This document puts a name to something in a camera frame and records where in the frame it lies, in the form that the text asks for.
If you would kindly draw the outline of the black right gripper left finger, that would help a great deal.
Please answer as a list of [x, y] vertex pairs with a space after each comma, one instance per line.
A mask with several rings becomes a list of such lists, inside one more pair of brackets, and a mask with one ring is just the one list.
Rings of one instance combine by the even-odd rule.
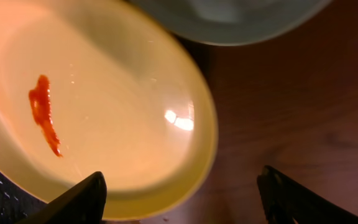
[[94, 172], [64, 194], [18, 224], [100, 224], [106, 204], [103, 174]]

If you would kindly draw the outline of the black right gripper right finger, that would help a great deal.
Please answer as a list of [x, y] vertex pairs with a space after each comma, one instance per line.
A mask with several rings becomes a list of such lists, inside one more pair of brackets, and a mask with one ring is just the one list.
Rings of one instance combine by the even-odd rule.
[[338, 207], [271, 166], [257, 185], [269, 224], [354, 223], [358, 216]]

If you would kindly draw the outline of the yellow plate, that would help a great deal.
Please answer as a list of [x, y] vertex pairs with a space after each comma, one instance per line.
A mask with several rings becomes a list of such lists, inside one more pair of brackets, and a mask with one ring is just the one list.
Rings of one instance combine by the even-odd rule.
[[216, 155], [208, 86], [185, 49], [123, 1], [0, 1], [0, 171], [50, 202], [103, 173], [108, 220], [191, 197]]

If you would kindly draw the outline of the light green plate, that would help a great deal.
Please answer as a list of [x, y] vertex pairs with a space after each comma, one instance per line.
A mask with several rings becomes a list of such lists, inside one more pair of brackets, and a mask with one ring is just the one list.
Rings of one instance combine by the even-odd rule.
[[331, 0], [131, 0], [174, 34], [208, 45], [249, 45], [285, 34]]

